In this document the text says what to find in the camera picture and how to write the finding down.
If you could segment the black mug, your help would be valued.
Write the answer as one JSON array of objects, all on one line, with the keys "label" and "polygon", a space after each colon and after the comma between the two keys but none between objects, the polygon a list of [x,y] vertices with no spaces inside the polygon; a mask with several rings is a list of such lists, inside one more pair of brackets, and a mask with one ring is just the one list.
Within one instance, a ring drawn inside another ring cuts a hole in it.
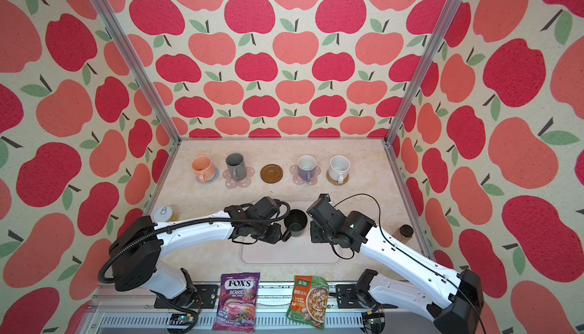
[{"label": "black mug", "polygon": [[292,209],[289,215],[284,219],[284,226],[286,227],[285,232],[282,235],[281,240],[286,242],[291,238],[298,238],[303,233],[307,227],[308,218],[307,214],[299,209]]}]

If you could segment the rattan woven round coaster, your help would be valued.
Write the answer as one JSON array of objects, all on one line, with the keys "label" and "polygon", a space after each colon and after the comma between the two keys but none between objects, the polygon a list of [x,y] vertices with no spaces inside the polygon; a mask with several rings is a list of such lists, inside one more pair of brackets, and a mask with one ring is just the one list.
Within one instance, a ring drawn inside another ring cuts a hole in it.
[{"label": "rattan woven round coaster", "polygon": [[342,183],[339,183],[339,182],[337,182],[337,180],[334,180],[333,178],[331,178],[331,176],[329,175],[329,171],[326,172],[326,178],[327,178],[328,182],[330,182],[334,186],[343,186],[343,185],[347,184],[348,181],[350,180],[350,175],[346,176]]}]

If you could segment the pink flower coaster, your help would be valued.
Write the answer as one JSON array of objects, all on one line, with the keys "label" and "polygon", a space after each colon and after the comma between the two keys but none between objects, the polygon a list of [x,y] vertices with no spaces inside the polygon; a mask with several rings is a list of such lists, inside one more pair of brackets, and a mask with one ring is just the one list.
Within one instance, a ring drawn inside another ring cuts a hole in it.
[{"label": "pink flower coaster", "polygon": [[235,189],[237,187],[240,188],[247,188],[252,184],[252,178],[255,175],[255,170],[253,168],[247,167],[246,168],[247,176],[243,180],[235,181],[232,178],[229,170],[225,170],[222,174],[222,177],[225,179],[225,186],[228,189]]},{"label": "pink flower coaster", "polygon": [[319,175],[322,173],[321,168],[319,166],[316,166],[316,168],[314,169],[314,175],[313,177],[311,177],[310,181],[304,180],[301,175],[300,172],[303,172],[303,170],[299,169],[297,165],[292,165],[289,168],[290,173],[293,175],[293,182],[296,185],[310,185],[310,186],[315,186],[318,184],[319,182]]}]

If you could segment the brown wooden round coaster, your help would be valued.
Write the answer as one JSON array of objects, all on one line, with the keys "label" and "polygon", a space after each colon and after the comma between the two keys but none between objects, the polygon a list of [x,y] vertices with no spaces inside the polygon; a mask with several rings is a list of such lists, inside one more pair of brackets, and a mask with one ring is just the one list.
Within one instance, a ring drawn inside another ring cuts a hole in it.
[{"label": "brown wooden round coaster", "polygon": [[265,165],[260,171],[260,177],[265,183],[278,183],[284,176],[283,169],[276,164]]}]

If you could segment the grey mug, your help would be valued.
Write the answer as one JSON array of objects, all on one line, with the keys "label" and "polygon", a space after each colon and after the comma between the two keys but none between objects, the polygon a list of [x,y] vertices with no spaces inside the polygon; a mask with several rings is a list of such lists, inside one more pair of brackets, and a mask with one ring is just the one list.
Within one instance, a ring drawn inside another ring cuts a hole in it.
[{"label": "grey mug", "polygon": [[235,181],[243,180],[246,176],[245,159],[240,153],[232,153],[225,159],[228,170]]}]

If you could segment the orange mug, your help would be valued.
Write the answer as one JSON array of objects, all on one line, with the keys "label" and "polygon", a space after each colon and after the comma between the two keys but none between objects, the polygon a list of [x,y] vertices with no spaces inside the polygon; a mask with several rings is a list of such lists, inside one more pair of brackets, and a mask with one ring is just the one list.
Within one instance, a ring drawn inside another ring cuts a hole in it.
[{"label": "orange mug", "polygon": [[214,176],[215,166],[210,157],[206,155],[199,156],[193,160],[191,164],[196,178],[201,181],[207,181]]}]

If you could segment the grey woven round coaster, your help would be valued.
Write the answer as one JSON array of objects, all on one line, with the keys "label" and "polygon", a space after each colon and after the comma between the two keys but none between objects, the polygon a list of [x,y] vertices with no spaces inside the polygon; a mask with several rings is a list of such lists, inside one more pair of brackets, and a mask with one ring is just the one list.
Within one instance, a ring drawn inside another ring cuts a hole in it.
[{"label": "grey woven round coaster", "polygon": [[198,178],[196,178],[196,182],[200,183],[200,184],[205,184],[208,185],[210,183],[214,183],[218,178],[219,178],[220,172],[219,169],[217,167],[215,167],[214,170],[214,176],[211,179],[208,179],[206,182],[205,181],[201,181]]}]

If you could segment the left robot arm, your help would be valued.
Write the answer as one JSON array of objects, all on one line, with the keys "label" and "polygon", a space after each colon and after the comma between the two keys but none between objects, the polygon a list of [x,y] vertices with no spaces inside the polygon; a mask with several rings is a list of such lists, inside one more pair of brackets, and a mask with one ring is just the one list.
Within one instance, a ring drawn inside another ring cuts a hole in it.
[{"label": "left robot arm", "polygon": [[167,299],[189,290],[184,271],[168,265],[164,257],[212,241],[251,236],[275,244],[281,239],[279,221],[283,202],[257,207],[229,206],[201,218],[156,223],[149,216],[136,219],[109,247],[109,259],[97,273],[101,284],[113,284],[117,291],[146,288]]}]

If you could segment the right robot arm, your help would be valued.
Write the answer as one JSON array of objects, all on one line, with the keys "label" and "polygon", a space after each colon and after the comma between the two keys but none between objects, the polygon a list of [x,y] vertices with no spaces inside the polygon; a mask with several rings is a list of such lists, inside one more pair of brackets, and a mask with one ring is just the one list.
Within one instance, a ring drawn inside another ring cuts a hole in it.
[{"label": "right robot arm", "polygon": [[390,304],[430,320],[441,333],[474,333],[484,329],[482,281],[470,269],[442,266],[386,233],[372,218],[353,211],[313,206],[307,214],[311,238],[362,253],[389,267],[406,282],[365,270],[355,285],[367,307]]}]

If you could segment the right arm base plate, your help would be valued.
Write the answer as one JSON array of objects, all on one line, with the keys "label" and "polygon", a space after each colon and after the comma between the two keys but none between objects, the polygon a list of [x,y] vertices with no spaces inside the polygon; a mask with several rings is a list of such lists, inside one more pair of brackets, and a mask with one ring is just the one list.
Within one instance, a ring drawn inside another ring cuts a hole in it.
[{"label": "right arm base plate", "polygon": [[357,285],[336,285],[333,292],[329,295],[336,299],[337,306],[340,309],[365,309],[366,311],[376,311],[383,309],[397,309],[398,307],[391,304],[380,304],[375,301],[373,296],[366,290],[358,288]]}]

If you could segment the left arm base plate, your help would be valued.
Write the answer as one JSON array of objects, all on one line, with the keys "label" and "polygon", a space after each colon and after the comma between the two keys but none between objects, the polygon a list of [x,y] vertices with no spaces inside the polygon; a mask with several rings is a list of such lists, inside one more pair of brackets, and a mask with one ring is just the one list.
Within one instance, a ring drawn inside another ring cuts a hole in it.
[{"label": "left arm base plate", "polygon": [[193,285],[170,302],[180,308],[188,308],[197,311],[199,309],[212,309],[217,302],[218,285]]}]

